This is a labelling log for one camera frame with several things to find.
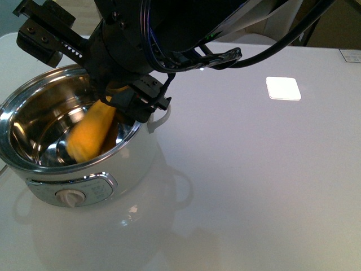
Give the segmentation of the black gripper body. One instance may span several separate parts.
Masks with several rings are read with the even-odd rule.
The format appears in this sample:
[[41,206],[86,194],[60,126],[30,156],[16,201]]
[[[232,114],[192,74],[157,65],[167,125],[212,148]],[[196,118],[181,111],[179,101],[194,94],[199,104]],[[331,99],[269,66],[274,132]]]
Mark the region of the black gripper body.
[[88,39],[82,38],[80,66],[106,103],[109,96],[105,89],[110,83],[123,87],[137,80],[155,80],[150,76],[153,68],[140,47],[128,40],[119,24],[107,25],[103,21]]

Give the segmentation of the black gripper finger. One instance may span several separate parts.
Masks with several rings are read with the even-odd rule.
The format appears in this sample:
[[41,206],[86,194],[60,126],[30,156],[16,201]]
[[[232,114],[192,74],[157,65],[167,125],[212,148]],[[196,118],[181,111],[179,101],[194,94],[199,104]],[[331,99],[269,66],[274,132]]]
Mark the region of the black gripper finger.
[[107,104],[130,119],[146,123],[157,109],[168,109],[171,98],[165,97],[165,93],[170,83],[170,80],[163,84],[157,80],[137,80],[123,87],[110,83],[105,89],[110,96]]
[[72,30],[76,18],[55,1],[21,1],[13,14],[27,17],[16,39],[26,53],[50,67],[57,67],[64,55],[82,63],[82,37]]

